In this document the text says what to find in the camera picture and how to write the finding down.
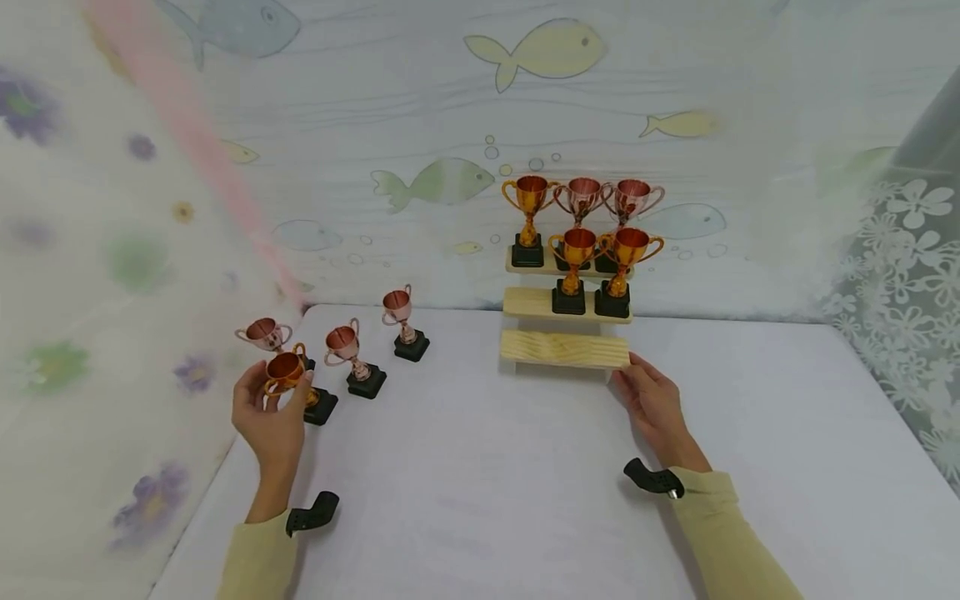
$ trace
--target tiered wooden stand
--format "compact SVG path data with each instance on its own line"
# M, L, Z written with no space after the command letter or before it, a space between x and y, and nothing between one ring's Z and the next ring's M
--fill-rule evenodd
M557 277L566 275L556 267L553 256L544 258L544 266L535 268L514 267L510 256L513 247L507 248L507 271L522 275L543 277L542 287L508 287L503 295L503 314L528 322L562 321L584 324L587 329L598 331L595 335L554 333L528 329L505 328L500 334L500 358L515 363L574 367L580 369L619 369L630 362L630 349L622 338L602 334L602 325L628 324L633 315L625 319L606 317L593 312L593 292L587 292L587 313L566 315L553 312L550 302L551 289ZM591 263L590 269L581 269L581 279L610 278L612 274L599 273Z

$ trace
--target green flower print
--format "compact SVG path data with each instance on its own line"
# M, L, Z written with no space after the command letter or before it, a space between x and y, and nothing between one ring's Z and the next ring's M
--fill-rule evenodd
M89 372L87 357L86 350L70 342L37 346L18 365L20 388L38 396L59 392Z
M167 273L169 254L158 238L127 233L107 244L110 278L131 294L150 293Z

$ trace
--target wooden plank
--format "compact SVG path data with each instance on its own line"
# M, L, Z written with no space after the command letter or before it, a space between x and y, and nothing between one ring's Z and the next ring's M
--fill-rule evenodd
M504 329L500 356L518 363L619 369L630 363L630 348L622 338Z
M553 312L552 289L537 287L508 287L503 291L503 314L526 319L552 319L555 321L589 321L593 323L627 324L634 319L633 314L626 319L607 317L593 312L593 292L586 292L587 313L583 315L561 315Z
M557 261L554 258L553 254L550 253L550 250L546 248L543 249L543 266L542 267L515 267L510 262L510 256L513 254L514 245L511 244L507 248L507 273L518 273L520 275L566 275L566 271L561 271L557 268ZM586 279L610 279L615 274L614 273L600 273L596 270L596 261L590 261L589 269L581 269L579 272L580 277ZM631 267L627 271L627 279L631 279L634 276L634 268Z

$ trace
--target person's left hand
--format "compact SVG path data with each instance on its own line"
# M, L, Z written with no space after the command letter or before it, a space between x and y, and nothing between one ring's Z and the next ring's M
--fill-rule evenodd
M247 440L260 463L260 479L292 478L303 450L303 411L306 408L313 372L300 378L293 397L277 409L279 397L263 402L267 363L260 361L247 369L233 387L232 422Z

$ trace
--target hand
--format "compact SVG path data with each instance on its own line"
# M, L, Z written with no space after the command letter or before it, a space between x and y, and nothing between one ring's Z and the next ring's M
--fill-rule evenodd
M247 515L259 523L287 510L300 453L303 451L303 411L313 372L303 374L286 406L277 409L279 397L263 402L267 364L247 369L233 387L232 422L253 450L260 465L260 486Z
M686 429L677 384L633 352L630 353L630 366L614 371L612 379L627 407L631 423L657 454L664 468L712 470L707 457Z

